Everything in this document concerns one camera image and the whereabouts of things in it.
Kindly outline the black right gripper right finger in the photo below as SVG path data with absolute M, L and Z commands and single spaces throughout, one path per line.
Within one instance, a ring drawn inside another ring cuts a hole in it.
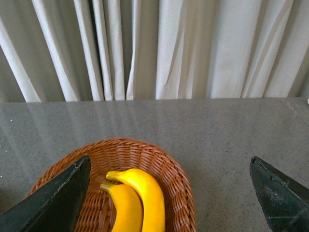
M 250 176 L 265 219 L 273 232 L 309 230 L 309 189 L 255 156 Z

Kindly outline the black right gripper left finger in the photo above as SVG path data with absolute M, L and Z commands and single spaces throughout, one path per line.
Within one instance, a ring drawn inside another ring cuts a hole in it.
M 90 182 L 91 161 L 84 155 L 0 216 L 2 232 L 72 232 Z

